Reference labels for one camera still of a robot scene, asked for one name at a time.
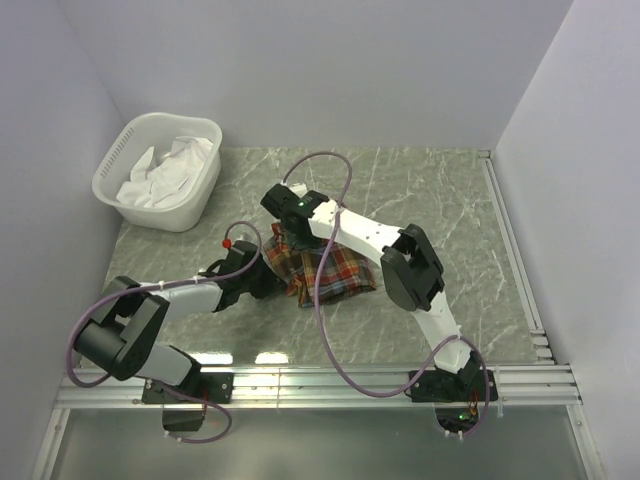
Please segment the red brown plaid shirt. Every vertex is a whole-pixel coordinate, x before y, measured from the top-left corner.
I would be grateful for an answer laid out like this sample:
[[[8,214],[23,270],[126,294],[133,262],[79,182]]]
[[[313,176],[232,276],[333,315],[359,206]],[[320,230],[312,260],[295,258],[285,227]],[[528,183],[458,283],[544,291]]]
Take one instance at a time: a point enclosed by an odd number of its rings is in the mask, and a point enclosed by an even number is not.
[[[263,256],[272,271],[286,283],[285,294],[297,299],[300,308],[314,306],[315,279],[327,240],[319,247],[299,249],[287,239],[280,222],[271,224],[272,236],[263,246]],[[319,302],[333,304],[376,290],[368,260],[337,243],[322,269]]]

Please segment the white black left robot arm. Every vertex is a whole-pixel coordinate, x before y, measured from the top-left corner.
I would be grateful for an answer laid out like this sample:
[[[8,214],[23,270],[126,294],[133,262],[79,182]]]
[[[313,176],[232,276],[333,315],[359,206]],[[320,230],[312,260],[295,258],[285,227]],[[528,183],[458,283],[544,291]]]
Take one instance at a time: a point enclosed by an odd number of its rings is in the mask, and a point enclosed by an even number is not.
[[[263,300],[285,289],[250,241],[228,240],[227,254],[186,280],[166,284],[114,278],[74,328],[69,352],[100,367],[105,375],[93,382],[73,383],[92,388],[109,378],[143,378],[166,390],[179,402],[204,396],[201,364],[186,352],[157,342],[167,320],[200,313],[219,313],[244,294]]]

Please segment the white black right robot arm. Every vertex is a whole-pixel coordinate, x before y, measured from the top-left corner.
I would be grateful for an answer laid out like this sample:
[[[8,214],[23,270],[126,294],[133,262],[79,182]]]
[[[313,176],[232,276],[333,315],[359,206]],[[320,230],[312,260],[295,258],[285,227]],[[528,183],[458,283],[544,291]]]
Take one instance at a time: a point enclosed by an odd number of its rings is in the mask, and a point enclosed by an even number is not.
[[[473,394],[491,399],[486,364],[471,341],[460,335],[446,299],[443,265],[421,227],[377,223],[321,193],[309,191],[300,197],[283,184],[268,190],[261,205],[298,239],[326,240],[327,250],[340,244],[380,267],[387,296],[411,312],[431,347],[426,362],[433,362],[436,370],[426,379],[425,369],[420,368],[407,385],[392,392],[368,391],[346,378],[350,386],[377,398],[397,395],[418,383],[436,402],[464,402]]]

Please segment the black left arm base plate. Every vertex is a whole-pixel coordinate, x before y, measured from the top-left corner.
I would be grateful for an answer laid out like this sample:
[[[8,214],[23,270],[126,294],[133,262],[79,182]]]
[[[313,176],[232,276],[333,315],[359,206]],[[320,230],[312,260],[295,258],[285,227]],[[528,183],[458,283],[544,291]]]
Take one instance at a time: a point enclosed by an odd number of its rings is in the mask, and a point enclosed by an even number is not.
[[[229,404],[233,383],[234,374],[231,372],[200,372],[177,386],[148,379],[143,388],[141,402],[147,405],[202,403],[203,401]]]

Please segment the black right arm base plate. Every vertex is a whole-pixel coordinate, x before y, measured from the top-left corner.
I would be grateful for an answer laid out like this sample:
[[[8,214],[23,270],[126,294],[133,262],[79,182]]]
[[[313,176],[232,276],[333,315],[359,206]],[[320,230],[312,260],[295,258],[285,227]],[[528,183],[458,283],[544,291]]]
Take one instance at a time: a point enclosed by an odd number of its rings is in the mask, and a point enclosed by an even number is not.
[[[442,370],[426,370],[418,381],[405,391],[413,403],[463,403],[485,400],[486,384],[483,371],[478,371],[468,385],[460,378]]]

